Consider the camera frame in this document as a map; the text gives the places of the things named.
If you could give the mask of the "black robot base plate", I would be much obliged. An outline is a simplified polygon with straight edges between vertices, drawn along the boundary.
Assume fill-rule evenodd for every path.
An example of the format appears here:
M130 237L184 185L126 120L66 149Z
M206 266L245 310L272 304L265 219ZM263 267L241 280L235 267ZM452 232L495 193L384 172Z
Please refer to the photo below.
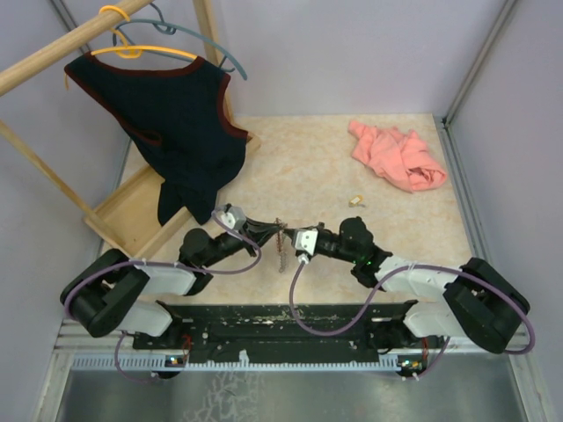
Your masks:
M331 337L313 335L293 319L286 305L166 306L172 325L159 337L132 331L136 350L179 349L165 358L167 367L190 364L348 364L382 362L394 349L428 351L443 344L440 337L412 334L402 322L413 306L371 304L349 330Z

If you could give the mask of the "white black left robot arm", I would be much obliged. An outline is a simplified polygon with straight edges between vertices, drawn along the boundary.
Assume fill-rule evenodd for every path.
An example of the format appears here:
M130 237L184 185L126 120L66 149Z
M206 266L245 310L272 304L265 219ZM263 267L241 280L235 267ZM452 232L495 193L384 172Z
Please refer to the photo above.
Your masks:
M80 273L61 293L67 317L94 338L113 331L147 334L166 349L177 346L183 328L159 303L141 303L142 295L193 296L216 275L237 275L261 260L261 247L283 230L280 222L238 219L227 213L216 219L225 231L212 237L205 229L189 230L176 262L128 258L111 249Z

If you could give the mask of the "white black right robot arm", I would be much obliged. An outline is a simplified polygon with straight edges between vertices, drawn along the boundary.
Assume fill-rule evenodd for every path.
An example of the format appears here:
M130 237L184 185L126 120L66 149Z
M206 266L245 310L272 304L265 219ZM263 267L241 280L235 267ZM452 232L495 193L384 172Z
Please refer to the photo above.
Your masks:
M333 233L323 224L285 229L301 266L316 256L351 264L351 273L372 294L407 293L416 296L392 329L394 340L405 348L425 337L465 337L490 353L508 353L509 343L524 326L529 343L536 335L528 318L528 301L488 262L471 258L460 267L417 263L385 251L361 217L344 220Z

